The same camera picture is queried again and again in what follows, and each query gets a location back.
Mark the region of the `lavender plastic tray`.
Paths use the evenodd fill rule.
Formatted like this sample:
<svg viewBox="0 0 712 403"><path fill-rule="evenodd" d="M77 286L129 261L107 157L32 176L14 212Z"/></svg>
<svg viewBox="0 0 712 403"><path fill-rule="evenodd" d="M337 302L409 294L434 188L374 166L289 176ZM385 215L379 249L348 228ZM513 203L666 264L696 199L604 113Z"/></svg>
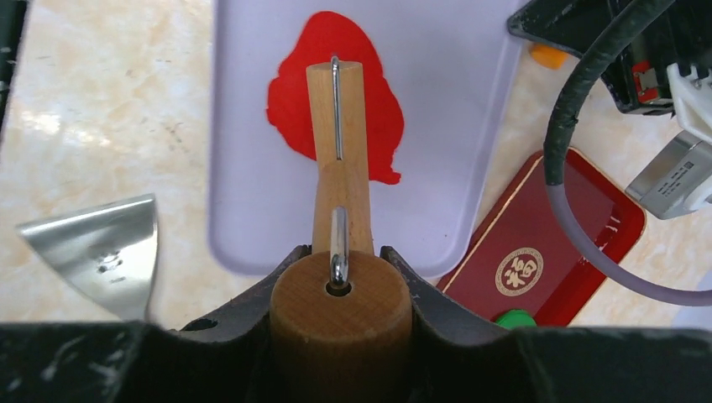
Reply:
<svg viewBox="0 0 712 403"><path fill-rule="evenodd" d="M208 243L226 269L268 274L312 238L317 163L266 117L268 86L321 11L370 37L405 120L393 168L370 180L373 239L426 278L463 257L521 46L517 1L218 1Z"/></svg>

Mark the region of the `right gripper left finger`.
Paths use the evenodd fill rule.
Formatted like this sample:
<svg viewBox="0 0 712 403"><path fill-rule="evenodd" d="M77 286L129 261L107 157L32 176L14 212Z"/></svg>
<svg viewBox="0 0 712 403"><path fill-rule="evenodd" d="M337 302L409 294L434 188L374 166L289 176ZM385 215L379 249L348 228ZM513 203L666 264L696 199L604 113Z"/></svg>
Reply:
<svg viewBox="0 0 712 403"><path fill-rule="evenodd" d="M271 352L275 282L311 252L294 248L264 279L180 330L141 322L1 326L4 402L287 402Z"/></svg>

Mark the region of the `red dough lump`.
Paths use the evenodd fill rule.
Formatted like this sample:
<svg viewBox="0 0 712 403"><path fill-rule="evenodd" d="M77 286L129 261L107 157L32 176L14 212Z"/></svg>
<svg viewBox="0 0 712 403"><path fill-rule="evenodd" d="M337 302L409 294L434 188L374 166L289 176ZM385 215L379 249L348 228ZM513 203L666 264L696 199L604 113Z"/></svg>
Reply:
<svg viewBox="0 0 712 403"><path fill-rule="evenodd" d="M332 55L357 61L364 68L365 114L368 130L369 178L386 185L401 181L395 152L405 131L401 105L384 75L370 37L351 19L332 11L314 13L282 60L268 86L266 117L295 152L314 160L315 142L306 82L306 68Z"/></svg>

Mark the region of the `wooden dough roller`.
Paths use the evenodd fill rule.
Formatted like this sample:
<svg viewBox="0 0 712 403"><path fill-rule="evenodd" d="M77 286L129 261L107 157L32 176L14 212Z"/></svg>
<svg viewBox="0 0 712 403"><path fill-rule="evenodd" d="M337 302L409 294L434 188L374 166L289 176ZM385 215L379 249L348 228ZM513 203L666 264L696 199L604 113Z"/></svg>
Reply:
<svg viewBox="0 0 712 403"><path fill-rule="evenodd" d="M403 276L374 251L364 69L333 57L306 82L317 154L311 253L270 299L275 363L298 402L402 402L413 314Z"/></svg>

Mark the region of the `dark red lacquer tray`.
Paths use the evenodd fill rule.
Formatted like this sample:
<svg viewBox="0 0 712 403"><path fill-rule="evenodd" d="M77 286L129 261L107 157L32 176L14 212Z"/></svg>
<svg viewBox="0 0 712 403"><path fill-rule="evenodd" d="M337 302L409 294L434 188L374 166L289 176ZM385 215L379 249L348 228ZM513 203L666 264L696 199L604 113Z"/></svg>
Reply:
<svg viewBox="0 0 712 403"><path fill-rule="evenodd" d="M566 157L566 195L585 234L616 263L646 226L646 214L576 149ZM567 326L605 280L559 227L543 182L543 156L531 155L474 231L461 262L437 287L495 322L522 309L538 326Z"/></svg>

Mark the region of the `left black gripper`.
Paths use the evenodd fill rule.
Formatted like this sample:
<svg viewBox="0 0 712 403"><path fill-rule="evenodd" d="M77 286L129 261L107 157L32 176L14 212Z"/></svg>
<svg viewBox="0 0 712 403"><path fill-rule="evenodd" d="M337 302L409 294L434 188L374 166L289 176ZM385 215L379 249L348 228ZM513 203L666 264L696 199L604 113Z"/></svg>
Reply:
<svg viewBox="0 0 712 403"><path fill-rule="evenodd" d="M581 57L626 1L530 1L508 18L509 32ZM633 39L601 75L621 113L673 113L667 68L678 64L689 75L711 75L711 3L676 1Z"/></svg>

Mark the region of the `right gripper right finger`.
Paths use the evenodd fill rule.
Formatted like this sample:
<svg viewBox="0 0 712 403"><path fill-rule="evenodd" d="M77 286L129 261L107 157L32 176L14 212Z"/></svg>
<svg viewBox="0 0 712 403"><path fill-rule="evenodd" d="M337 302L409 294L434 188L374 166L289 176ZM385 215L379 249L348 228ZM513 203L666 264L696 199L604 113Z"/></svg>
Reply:
<svg viewBox="0 0 712 403"><path fill-rule="evenodd" d="M424 281L392 247L409 288L410 402L708 402L711 334L644 327L505 329Z"/></svg>

